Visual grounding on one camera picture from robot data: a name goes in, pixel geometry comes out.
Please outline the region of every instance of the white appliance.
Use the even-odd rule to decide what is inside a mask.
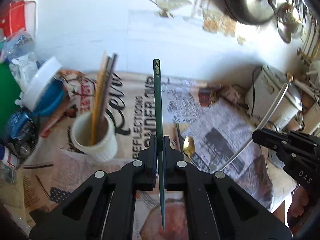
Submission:
[[[288,90],[269,121],[272,122],[278,130],[281,130],[298,111],[302,111],[301,97],[295,85],[289,83],[286,76],[278,69],[264,65],[254,82],[254,105],[253,87],[250,88],[245,97],[245,102],[249,107],[247,113],[251,116],[253,108],[251,119],[255,124],[258,125],[267,113],[285,82],[289,85]]]
[[[320,106],[315,102],[309,111],[303,116],[304,129],[302,132],[312,134],[320,127]],[[320,136],[320,131],[315,133],[315,136]]]

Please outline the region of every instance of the black device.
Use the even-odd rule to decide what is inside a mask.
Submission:
[[[288,219],[295,239],[320,239],[320,138],[297,131],[255,130],[252,140],[276,151],[284,171],[309,195],[305,212]]]
[[[315,161],[310,152],[304,152],[298,147],[307,145],[307,150],[314,150],[312,139],[296,132],[283,135],[262,129],[255,131],[252,138],[266,147],[275,149],[276,146],[279,158],[285,163],[284,170],[295,179],[301,177],[298,170],[299,165],[304,166],[301,164],[304,161],[300,159],[304,158],[303,155],[307,156],[306,159],[312,159],[310,163]],[[289,228],[225,173],[217,171],[209,174],[199,171],[194,165],[183,161],[181,152],[170,147],[168,136],[163,137],[162,143],[164,185],[168,191],[184,191],[190,240],[292,239]],[[292,161],[289,157],[292,153],[300,157]],[[310,170],[306,168],[304,172],[311,174],[309,171],[313,170],[313,166],[310,164],[308,167]],[[311,179],[316,183],[317,175],[314,174]],[[29,238],[132,239],[135,193],[137,190],[152,190],[155,183],[156,137],[151,136],[149,148],[142,150],[137,160],[117,172],[106,174],[104,171],[97,171],[66,201],[52,210],[45,221],[36,224]],[[306,186],[306,189],[318,194],[316,184],[312,184],[310,188]],[[296,239],[316,239],[307,237],[304,234],[303,238]]]

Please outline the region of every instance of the gold spoon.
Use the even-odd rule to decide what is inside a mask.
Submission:
[[[182,150],[185,155],[188,156],[188,159],[190,160],[191,155],[195,153],[195,142],[193,140],[193,137],[186,136],[183,145]]]

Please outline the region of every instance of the white plastic lid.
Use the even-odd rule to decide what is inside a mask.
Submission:
[[[22,104],[33,112],[43,94],[46,92],[46,89],[51,84],[54,75],[61,68],[62,65],[55,57],[52,57],[43,63],[26,87],[26,92],[22,97]]]

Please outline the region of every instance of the green stick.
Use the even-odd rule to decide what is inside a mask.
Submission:
[[[155,84],[155,108],[156,108],[156,136],[157,136],[157,157],[159,173],[160,190],[160,209],[162,228],[165,229],[165,209],[164,209],[164,171],[163,171],[163,153],[162,153],[162,100],[161,100],[161,73],[160,60],[153,60],[153,79]]]

